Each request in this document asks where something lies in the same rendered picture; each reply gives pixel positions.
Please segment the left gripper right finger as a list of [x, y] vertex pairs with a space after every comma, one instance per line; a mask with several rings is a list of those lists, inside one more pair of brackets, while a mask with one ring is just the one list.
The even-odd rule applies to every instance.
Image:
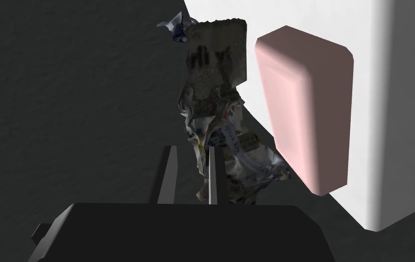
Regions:
[[223, 148], [218, 146], [209, 148], [208, 169], [209, 204], [228, 205], [228, 185]]

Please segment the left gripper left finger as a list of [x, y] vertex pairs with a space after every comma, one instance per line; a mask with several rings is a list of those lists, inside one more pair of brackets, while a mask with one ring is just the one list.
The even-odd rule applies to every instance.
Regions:
[[173, 204], [177, 181], [177, 147], [165, 146], [153, 179], [148, 203]]

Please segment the white cabinet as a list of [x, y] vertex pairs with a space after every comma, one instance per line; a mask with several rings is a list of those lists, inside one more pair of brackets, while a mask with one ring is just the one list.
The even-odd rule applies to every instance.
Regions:
[[354, 57], [348, 184], [332, 197], [364, 228], [415, 212], [415, 0], [184, 0], [200, 22], [244, 19], [249, 112], [272, 131], [254, 44], [288, 25], [345, 46]]

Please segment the pink rounded block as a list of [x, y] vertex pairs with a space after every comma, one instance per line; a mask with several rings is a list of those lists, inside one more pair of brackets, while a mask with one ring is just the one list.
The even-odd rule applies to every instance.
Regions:
[[347, 184], [354, 57], [290, 26], [257, 39], [255, 55], [276, 148], [307, 188]]

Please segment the crumpled printed paper bag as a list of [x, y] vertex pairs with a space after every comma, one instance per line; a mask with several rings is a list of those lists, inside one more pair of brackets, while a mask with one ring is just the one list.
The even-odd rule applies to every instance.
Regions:
[[259, 191], [274, 180], [290, 179], [291, 169], [243, 122], [244, 101], [237, 87], [247, 80], [246, 21], [185, 21], [179, 13], [159, 25], [171, 31], [174, 42], [189, 46], [187, 80], [178, 107], [204, 177], [197, 198], [209, 198], [209, 149], [218, 146], [223, 150], [229, 202], [255, 205]]

